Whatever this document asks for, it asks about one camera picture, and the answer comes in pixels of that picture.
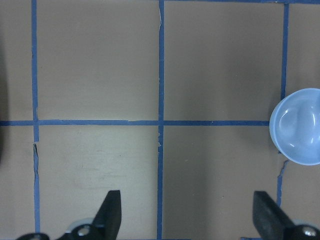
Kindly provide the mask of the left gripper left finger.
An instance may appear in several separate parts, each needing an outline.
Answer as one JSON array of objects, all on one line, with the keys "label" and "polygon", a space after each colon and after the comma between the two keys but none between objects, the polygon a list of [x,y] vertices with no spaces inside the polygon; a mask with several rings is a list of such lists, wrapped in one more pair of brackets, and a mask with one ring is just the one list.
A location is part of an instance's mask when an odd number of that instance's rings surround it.
[{"label": "left gripper left finger", "polygon": [[121,226],[121,192],[110,190],[92,225],[98,230],[104,240],[116,240]]}]

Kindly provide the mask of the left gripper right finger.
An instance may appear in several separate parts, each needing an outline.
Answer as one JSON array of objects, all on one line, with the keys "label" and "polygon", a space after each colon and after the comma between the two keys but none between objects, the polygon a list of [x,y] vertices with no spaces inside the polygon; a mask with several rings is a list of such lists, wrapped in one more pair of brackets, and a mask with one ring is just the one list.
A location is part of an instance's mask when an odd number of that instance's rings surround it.
[{"label": "left gripper right finger", "polygon": [[288,240],[295,228],[293,221],[265,191],[253,193],[252,221],[263,240]]}]

